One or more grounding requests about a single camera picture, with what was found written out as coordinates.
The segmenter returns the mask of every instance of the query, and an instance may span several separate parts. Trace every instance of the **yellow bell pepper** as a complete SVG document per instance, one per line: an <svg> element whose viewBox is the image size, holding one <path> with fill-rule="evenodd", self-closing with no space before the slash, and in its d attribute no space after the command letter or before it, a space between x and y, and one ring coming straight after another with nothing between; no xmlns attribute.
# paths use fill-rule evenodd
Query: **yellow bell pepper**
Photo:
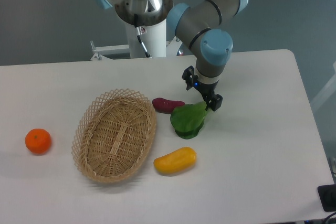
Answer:
<svg viewBox="0 0 336 224"><path fill-rule="evenodd" d="M162 174L180 172L196 163L196 152L190 147L183 147L158 157L154 160L154 167Z"/></svg>

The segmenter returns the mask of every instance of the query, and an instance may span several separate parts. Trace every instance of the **woven basket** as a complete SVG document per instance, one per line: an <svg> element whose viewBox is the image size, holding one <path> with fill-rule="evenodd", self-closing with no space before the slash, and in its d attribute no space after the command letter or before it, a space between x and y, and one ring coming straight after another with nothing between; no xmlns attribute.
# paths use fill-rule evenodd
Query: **woven basket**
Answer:
<svg viewBox="0 0 336 224"><path fill-rule="evenodd" d="M134 174L152 146L156 114L152 103L133 90L97 97L76 130L75 165L88 178L118 182Z"/></svg>

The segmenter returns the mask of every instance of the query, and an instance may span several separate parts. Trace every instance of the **cable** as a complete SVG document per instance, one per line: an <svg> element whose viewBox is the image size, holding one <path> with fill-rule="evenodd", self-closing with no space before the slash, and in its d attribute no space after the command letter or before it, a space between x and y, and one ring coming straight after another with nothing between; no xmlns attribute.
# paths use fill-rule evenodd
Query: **cable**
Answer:
<svg viewBox="0 0 336 224"><path fill-rule="evenodd" d="M134 27L135 27L136 29L139 28L139 26L138 26L138 19L139 19L138 15L137 15L137 14L134 14ZM138 42L140 43L140 45L142 46L142 48L143 48L143 50L144 50L144 53L145 53L145 55L146 55L146 58L152 58L152 56L148 53L145 44L142 42L142 40L141 40L141 38L140 38L140 35L141 35L141 32L140 32L140 30L138 30L138 34L137 34L136 37L138 38Z"/></svg>
<svg viewBox="0 0 336 224"><path fill-rule="evenodd" d="M323 220L322 224L326 224L327 221L328 221L331 217L333 217L334 215L336 215L336 212L333 212L331 215L327 216L327 217Z"/></svg>

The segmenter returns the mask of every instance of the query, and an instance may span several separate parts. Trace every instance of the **red sweet potato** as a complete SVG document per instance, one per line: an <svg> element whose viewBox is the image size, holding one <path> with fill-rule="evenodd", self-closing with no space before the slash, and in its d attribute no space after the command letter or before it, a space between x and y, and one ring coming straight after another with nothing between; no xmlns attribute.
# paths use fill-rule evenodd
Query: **red sweet potato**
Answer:
<svg viewBox="0 0 336 224"><path fill-rule="evenodd" d="M152 103L156 111L168 114L171 114L174 108L185 105L184 102L171 101L164 98L155 98Z"/></svg>

